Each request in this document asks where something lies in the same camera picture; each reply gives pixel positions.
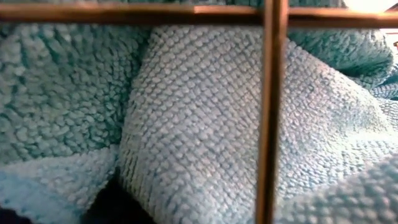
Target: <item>fabric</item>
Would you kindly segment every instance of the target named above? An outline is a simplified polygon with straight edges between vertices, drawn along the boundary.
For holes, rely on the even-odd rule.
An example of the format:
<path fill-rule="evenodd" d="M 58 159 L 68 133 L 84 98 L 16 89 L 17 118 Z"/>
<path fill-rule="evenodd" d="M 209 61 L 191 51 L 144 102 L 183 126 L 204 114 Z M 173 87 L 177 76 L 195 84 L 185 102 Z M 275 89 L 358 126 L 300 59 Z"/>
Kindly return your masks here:
<path fill-rule="evenodd" d="M 34 223 L 80 221 L 116 168 L 123 105 L 148 35 L 2 24 L 0 206 Z"/>
<path fill-rule="evenodd" d="M 158 224 L 253 223 L 261 70 L 259 27 L 2 24 L 0 206 L 79 223 L 119 167 Z M 277 223 L 394 222 L 396 70 L 378 30 L 289 31 Z"/>
<path fill-rule="evenodd" d="M 378 30 L 288 37 L 275 222 L 395 223 L 398 105 L 378 98 L 393 95 L 386 40 Z M 157 223 L 253 223 L 261 58 L 260 28 L 152 31 L 119 165 Z"/>

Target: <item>teal blanket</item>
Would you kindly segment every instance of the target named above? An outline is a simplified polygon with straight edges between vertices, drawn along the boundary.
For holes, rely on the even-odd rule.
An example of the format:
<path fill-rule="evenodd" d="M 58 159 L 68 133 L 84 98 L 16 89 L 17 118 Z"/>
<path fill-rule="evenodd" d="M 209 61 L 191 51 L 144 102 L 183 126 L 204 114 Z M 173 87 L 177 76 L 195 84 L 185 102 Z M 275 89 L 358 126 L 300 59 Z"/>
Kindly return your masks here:
<path fill-rule="evenodd" d="M 284 69 L 275 222 L 395 223 L 383 34 L 291 29 Z M 79 223 L 119 169 L 158 224 L 253 223 L 261 71 L 260 27 L 2 24 L 0 207 Z"/>

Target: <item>wooden frame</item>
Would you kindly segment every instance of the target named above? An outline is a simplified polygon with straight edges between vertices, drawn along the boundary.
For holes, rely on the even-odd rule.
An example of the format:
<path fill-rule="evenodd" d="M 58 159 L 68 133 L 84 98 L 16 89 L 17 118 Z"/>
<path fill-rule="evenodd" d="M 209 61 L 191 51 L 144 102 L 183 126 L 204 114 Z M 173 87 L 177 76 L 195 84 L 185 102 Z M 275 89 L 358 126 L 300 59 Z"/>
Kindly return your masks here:
<path fill-rule="evenodd" d="M 1 22 L 58 22 L 119 25 L 212 24 L 266 27 L 264 83 L 259 138 L 256 223 L 273 220 L 283 45 L 287 26 L 312 28 L 396 28 L 398 13 L 346 9 L 288 8 L 287 0 L 264 0 L 264 9 L 246 6 L 179 4 L 0 4 Z"/>

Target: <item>knit blanket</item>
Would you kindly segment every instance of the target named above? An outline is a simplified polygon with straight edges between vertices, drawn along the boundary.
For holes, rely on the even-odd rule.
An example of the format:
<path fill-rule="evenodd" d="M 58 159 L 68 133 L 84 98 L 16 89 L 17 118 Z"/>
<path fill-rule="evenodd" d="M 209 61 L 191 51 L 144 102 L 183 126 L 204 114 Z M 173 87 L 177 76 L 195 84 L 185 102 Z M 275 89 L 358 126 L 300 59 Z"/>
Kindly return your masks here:
<path fill-rule="evenodd" d="M 260 27 L 2 24 L 0 207 L 79 223 L 119 169 L 158 224 L 254 223 L 262 66 Z M 379 30 L 289 30 L 276 223 L 396 222 L 397 69 Z"/>

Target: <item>fleece blanket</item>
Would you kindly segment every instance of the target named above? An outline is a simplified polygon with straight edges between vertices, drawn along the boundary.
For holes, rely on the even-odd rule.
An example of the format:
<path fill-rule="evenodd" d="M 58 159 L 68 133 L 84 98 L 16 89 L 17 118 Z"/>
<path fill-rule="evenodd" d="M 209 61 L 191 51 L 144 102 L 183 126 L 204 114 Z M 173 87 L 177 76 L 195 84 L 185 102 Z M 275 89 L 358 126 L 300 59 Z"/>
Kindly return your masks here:
<path fill-rule="evenodd" d="M 397 221 L 395 64 L 378 30 L 289 30 L 276 223 Z M 260 27 L 2 24 L 0 207 L 79 223 L 119 169 L 158 224 L 253 223 L 262 66 Z"/>

